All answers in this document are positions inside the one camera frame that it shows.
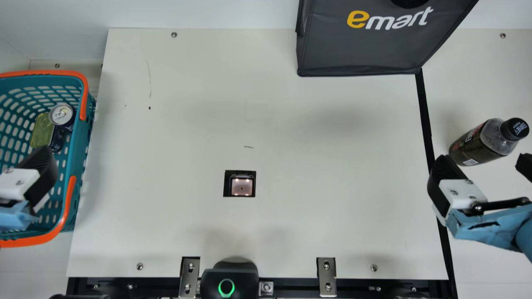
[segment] tabletop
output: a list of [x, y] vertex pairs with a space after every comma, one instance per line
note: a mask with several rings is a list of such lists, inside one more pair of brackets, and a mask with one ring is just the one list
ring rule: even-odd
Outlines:
[[[295, 39], [109, 31], [68, 276], [242, 256], [311, 278], [327, 256], [341, 278], [447, 279], [414, 76], [301, 78]], [[226, 170], [256, 196], [223, 197]]]

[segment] white table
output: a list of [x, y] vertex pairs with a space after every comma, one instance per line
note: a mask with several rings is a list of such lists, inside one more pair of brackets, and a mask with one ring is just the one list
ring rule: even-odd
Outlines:
[[[222, 197], [238, 169], [255, 198]], [[427, 177], [414, 76], [300, 78], [292, 30], [111, 29], [67, 275], [447, 279]]]
[[[436, 156], [489, 118], [532, 123], [531, 47], [532, 30], [462, 29], [432, 57], [423, 72]], [[532, 197], [514, 168], [525, 152], [532, 153], [531, 136], [508, 157], [462, 170], [490, 201]], [[530, 298], [532, 264], [523, 254], [449, 236], [460, 298]]]

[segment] can lid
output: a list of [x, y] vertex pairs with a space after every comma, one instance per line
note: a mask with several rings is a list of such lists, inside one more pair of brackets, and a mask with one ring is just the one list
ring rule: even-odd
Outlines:
[[68, 104], [57, 104], [50, 109], [50, 121], [57, 126], [68, 123], [73, 116], [74, 111]]
[[520, 118], [510, 118], [501, 124], [501, 135], [509, 141], [519, 141], [530, 132], [528, 124]]

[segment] basket handle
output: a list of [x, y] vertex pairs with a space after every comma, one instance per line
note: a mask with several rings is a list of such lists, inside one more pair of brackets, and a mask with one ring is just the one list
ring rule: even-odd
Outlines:
[[74, 193], [75, 186], [76, 186], [76, 176], [71, 176], [68, 181], [68, 187], [66, 188], [65, 202], [63, 205], [63, 214], [61, 215], [61, 218], [55, 225], [54, 229], [52, 229], [48, 233], [41, 235], [41, 236], [21, 238], [17, 240], [0, 240], [0, 248], [39, 245], [39, 244], [46, 243], [52, 240], [53, 238], [55, 238], [55, 236], [57, 236], [61, 232], [61, 230], [63, 229], [63, 226], [65, 225], [65, 222], [68, 219], [68, 214], [70, 211], [70, 201], [72, 199], [72, 194]]
[[89, 83], [87, 78], [80, 72], [62, 71], [62, 70], [34, 70], [34, 71], [18, 71], [0, 73], [0, 78], [8, 77], [22, 77], [32, 75], [55, 75], [55, 76], [71, 76], [76, 77], [83, 82], [83, 94], [81, 95], [81, 103], [79, 104], [79, 119], [85, 121], [87, 119], [87, 98], [89, 96]]

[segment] green ring light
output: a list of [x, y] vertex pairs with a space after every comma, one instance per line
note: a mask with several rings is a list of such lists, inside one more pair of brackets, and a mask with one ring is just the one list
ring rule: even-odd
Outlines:
[[[222, 291], [222, 284], [223, 284], [224, 281], [228, 281], [232, 285], [231, 291], [229, 293], [227, 293], [227, 294]], [[235, 291], [235, 283], [229, 278], [226, 278], [226, 279], [222, 280], [218, 284], [218, 293], [220, 293], [220, 296], [222, 296], [222, 298], [227, 299], [227, 298], [231, 297], [231, 295], [233, 294], [234, 291]]]

